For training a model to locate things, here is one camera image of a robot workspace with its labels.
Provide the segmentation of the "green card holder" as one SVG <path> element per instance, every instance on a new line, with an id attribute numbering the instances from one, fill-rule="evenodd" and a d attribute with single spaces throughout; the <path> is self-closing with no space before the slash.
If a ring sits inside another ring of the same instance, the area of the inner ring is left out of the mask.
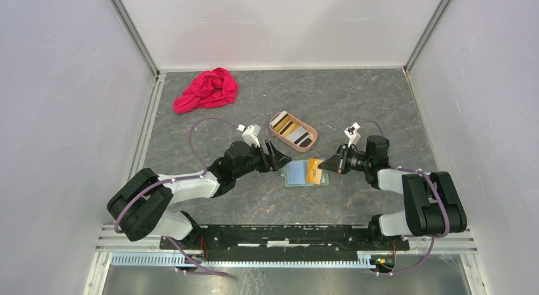
<path id="1" fill-rule="evenodd" d="M 305 186 L 326 186 L 329 185 L 329 176 L 327 171 L 318 170 L 320 172 L 320 182 L 309 182 L 309 176 L 313 173 L 315 163 L 321 163 L 322 159 L 310 158 L 307 160 L 293 160 L 286 164 L 280 170 L 280 175 L 283 177 L 284 186 L 290 187 L 305 187 Z"/>

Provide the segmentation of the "pink oval tray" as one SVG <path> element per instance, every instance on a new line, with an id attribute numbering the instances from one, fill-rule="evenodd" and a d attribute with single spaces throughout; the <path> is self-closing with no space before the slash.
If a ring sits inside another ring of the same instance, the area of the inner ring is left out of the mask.
<path id="1" fill-rule="evenodd" d="M 306 153 L 318 139 L 317 131 L 287 111 L 276 113 L 269 121 L 270 132 L 292 149 Z"/>

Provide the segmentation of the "gold card black stripe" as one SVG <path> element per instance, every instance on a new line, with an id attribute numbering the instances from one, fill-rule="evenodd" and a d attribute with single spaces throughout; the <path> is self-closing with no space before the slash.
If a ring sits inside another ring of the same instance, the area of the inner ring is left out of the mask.
<path id="1" fill-rule="evenodd" d="M 274 127 L 274 131 L 282 137 L 286 137 L 298 127 L 299 124 L 296 123 L 289 115 L 287 115 Z"/>

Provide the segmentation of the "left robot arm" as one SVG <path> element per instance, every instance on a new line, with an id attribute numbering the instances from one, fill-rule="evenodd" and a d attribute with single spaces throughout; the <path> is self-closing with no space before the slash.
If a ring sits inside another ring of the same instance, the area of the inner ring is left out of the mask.
<path id="1" fill-rule="evenodd" d="M 200 240 L 200 232 L 186 214 L 173 214 L 170 206 L 197 198 L 216 198 L 231 191 L 236 181 L 251 173 L 278 172 L 292 161 L 271 141 L 265 147 L 233 142 L 224 155 L 206 170 L 191 174 L 163 175 L 151 168 L 139 170 L 109 200 L 107 210 L 116 233 L 131 242 L 148 235 L 173 238 L 185 249 Z"/>

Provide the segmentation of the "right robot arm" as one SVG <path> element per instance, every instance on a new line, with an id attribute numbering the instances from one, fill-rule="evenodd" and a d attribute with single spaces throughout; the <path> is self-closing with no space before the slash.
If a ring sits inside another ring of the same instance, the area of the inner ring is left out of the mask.
<path id="1" fill-rule="evenodd" d="M 337 174 L 361 172 L 373 188 L 402 195 L 403 210 L 372 217 L 367 232 L 369 245 L 384 249 L 397 236 L 445 237 L 464 232 L 467 215 L 451 175 L 393 167 L 389 148 L 386 137 L 371 135 L 365 151 L 359 151 L 353 144 L 342 144 L 335 155 L 319 164 L 322 170 Z"/>

